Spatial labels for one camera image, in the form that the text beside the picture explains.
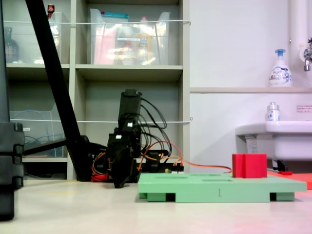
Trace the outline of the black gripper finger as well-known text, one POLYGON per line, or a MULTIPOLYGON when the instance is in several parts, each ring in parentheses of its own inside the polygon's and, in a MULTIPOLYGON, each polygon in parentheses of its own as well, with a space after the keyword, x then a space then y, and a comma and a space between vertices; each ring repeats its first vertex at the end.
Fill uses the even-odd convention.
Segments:
POLYGON ((113 163, 113 181, 115 188, 122 188, 130 175, 129 161, 115 161, 113 163))
POLYGON ((132 159, 128 182, 137 182, 137 161, 135 158, 132 159))

